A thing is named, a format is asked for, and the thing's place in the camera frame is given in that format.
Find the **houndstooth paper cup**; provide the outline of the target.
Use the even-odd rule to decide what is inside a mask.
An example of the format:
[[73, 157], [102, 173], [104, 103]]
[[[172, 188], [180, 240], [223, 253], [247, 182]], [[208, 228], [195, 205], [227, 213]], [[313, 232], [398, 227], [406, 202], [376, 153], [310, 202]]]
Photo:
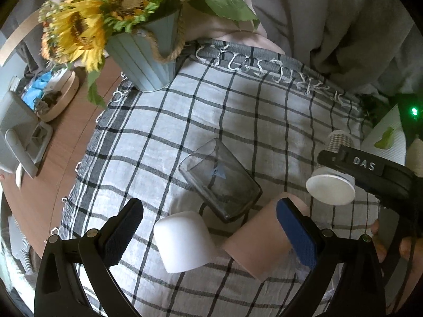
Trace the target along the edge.
[[[342, 145], [355, 147], [350, 134], [335, 130], [329, 134], [324, 150], [337, 153]], [[356, 197], [355, 179], [352, 176], [322, 165], [312, 172], [305, 186], [313, 198], [327, 205], [347, 205]]]

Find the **pink plastic cup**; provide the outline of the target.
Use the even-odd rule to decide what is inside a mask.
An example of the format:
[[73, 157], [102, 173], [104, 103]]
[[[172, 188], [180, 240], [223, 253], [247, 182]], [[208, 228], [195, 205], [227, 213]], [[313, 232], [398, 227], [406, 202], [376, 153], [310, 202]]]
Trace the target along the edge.
[[281, 193], [222, 246], [236, 263], [260, 282], [270, 276], [291, 249], [290, 241], [277, 219], [277, 202], [282, 198], [289, 198], [303, 215], [310, 215], [308, 206], [299, 197], [291, 193]]

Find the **white ceramic cup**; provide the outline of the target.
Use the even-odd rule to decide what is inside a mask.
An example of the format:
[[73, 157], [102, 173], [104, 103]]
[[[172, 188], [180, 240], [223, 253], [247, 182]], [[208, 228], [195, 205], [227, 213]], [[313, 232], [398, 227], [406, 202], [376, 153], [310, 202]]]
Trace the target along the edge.
[[194, 211], [160, 219], [153, 227], [153, 238], [167, 273], [202, 267], [218, 255], [203, 218]]

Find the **smoky grey glass cup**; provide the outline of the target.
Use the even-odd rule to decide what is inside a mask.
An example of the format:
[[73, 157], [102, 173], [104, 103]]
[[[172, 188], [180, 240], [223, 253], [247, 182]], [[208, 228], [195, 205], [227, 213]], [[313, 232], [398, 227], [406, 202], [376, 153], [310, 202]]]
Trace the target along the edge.
[[240, 161], [217, 138], [182, 160], [179, 171], [224, 223], [245, 215], [263, 193]]

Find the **white plant pot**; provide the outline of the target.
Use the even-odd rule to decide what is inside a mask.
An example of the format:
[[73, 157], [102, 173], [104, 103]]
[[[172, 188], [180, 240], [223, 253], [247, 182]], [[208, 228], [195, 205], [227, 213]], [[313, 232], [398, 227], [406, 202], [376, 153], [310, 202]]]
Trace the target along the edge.
[[361, 150], [400, 165], [405, 164], [407, 142], [398, 105], [395, 105], [364, 138]]

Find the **black white checkered cloth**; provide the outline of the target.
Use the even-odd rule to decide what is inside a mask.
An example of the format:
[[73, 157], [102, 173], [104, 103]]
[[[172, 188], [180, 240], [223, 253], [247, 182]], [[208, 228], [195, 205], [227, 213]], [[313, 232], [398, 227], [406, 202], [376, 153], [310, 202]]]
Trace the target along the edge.
[[[132, 90], [111, 102], [64, 197], [59, 234], [79, 237], [101, 228], [131, 198], [144, 215], [111, 271], [142, 316], [279, 316], [299, 289], [285, 261], [258, 281], [226, 253], [197, 269], [167, 273], [153, 239], [161, 218], [184, 210], [201, 215], [216, 244], [223, 243], [280, 193], [298, 196], [320, 227], [340, 237], [369, 231], [377, 200], [362, 189], [352, 203], [331, 207], [305, 187], [318, 153], [334, 130], [359, 144], [369, 133], [359, 99], [299, 61], [250, 46], [199, 41], [181, 55], [165, 89]], [[229, 150], [262, 188], [249, 213], [222, 222], [184, 179], [205, 176], [214, 188]]]

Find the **grey white desk device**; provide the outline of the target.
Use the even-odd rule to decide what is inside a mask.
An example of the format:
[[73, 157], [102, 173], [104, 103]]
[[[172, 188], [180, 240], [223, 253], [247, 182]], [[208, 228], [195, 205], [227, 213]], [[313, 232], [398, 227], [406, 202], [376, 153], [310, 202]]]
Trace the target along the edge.
[[1, 170], [14, 174], [21, 166], [35, 178], [52, 134], [52, 126], [15, 92], [7, 91], [1, 100]]

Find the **blue ribbed flower pot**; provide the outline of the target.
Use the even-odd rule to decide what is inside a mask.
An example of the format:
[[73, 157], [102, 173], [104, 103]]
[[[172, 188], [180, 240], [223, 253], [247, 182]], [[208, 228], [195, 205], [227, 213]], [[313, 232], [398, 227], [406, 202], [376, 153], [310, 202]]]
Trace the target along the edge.
[[185, 45], [185, 26], [181, 9], [131, 32], [111, 36], [107, 53], [123, 74], [141, 92], [162, 90], [176, 75], [176, 58]]

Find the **yellow sunflower bouquet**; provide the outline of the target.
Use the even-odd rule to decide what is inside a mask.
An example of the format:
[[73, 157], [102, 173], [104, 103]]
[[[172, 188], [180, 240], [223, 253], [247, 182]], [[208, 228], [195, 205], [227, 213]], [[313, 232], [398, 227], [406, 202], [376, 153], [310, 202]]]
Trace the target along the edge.
[[39, 21], [43, 26], [41, 54], [52, 64], [81, 63], [88, 76], [88, 100], [103, 106], [96, 81], [105, 65], [111, 36], [190, 6], [199, 12], [259, 26], [255, 12], [244, 0], [64, 0], [44, 2]]

